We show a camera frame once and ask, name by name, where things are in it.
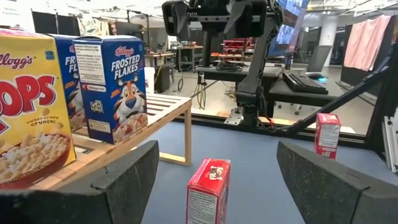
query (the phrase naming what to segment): keyboard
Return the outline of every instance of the keyboard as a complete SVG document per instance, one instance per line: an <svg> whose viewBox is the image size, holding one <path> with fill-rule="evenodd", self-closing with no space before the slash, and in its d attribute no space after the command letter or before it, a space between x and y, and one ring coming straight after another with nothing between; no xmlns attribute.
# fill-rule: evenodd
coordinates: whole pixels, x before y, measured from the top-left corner
<svg viewBox="0 0 398 224"><path fill-rule="evenodd" d="M303 93L317 93L317 94L329 94L329 91L315 83L311 78L300 76L296 74L284 74L283 78L286 84L296 92L303 92Z"/></svg>

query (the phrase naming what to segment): cereal box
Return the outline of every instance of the cereal box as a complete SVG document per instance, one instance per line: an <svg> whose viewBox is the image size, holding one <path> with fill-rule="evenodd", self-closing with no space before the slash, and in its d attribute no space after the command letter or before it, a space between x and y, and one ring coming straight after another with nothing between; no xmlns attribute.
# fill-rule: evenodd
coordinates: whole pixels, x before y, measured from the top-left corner
<svg viewBox="0 0 398 224"><path fill-rule="evenodd" d="M81 97L79 71L73 46L74 36L49 34L55 39L61 66L63 89L67 101L69 123L72 131L85 126L85 111Z"/></svg>
<svg viewBox="0 0 398 224"><path fill-rule="evenodd" d="M315 152L329 159L336 159L341 123L335 114L317 114Z"/></svg>
<svg viewBox="0 0 398 224"><path fill-rule="evenodd" d="M55 41L0 29L0 189L23 189L76 159Z"/></svg>
<svg viewBox="0 0 398 224"><path fill-rule="evenodd" d="M73 43L89 137L116 144L146 126L143 41L120 35Z"/></svg>
<svg viewBox="0 0 398 224"><path fill-rule="evenodd" d="M230 161L205 159L188 183L186 224L224 224Z"/></svg>

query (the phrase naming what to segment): red box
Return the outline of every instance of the red box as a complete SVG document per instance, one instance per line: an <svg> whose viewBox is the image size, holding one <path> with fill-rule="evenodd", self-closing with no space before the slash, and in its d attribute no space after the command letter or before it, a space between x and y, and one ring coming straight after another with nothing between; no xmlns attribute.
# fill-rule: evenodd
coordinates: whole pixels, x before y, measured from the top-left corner
<svg viewBox="0 0 398 224"><path fill-rule="evenodd" d="M224 224L231 163L205 159L188 183L186 224Z"/></svg>
<svg viewBox="0 0 398 224"><path fill-rule="evenodd" d="M341 123L335 114L317 114L315 152L329 159L336 159Z"/></svg>

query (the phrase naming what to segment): blue mat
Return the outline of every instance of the blue mat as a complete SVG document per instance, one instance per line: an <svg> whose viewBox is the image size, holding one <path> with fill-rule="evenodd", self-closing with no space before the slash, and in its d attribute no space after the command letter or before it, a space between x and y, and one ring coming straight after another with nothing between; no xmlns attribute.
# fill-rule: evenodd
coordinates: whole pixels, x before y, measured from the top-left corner
<svg viewBox="0 0 398 224"><path fill-rule="evenodd" d="M183 124L170 123L148 140L152 139L159 141L162 152L183 154ZM279 170L276 159L279 140L281 138L192 126L192 166L159 163L142 223L185 223L187 183L206 157L231 160L228 224L304 223ZM312 142L287 140L309 150L314 147ZM398 178L371 151L339 147L336 160L398 185Z"/></svg>

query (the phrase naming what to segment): nutrition label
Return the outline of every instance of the nutrition label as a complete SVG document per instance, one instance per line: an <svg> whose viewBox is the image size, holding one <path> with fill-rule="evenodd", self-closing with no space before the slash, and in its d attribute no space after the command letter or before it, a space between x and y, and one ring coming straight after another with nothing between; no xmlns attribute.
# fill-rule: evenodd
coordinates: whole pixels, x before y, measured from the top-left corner
<svg viewBox="0 0 398 224"><path fill-rule="evenodd" d="M340 131L339 125L322 124L319 136L319 146L336 148L339 131Z"/></svg>
<svg viewBox="0 0 398 224"><path fill-rule="evenodd" d="M105 74L101 46L95 44L75 44L80 81L105 85Z"/></svg>
<svg viewBox="0 0 398 224"><path fill-rule="evenodd" d="M93 119L88 120L88 126L90 127L91 130L95 131L102 131L105 133L110 133L111 132L111 126L107 122L102 122L102 121L96 121Z"/></svg>
<svg viewBox="0 0 398 224"><path fill-rule="evenodd" d="M188 224L215 224L217 198L196 190L188 193Z"/></svg>

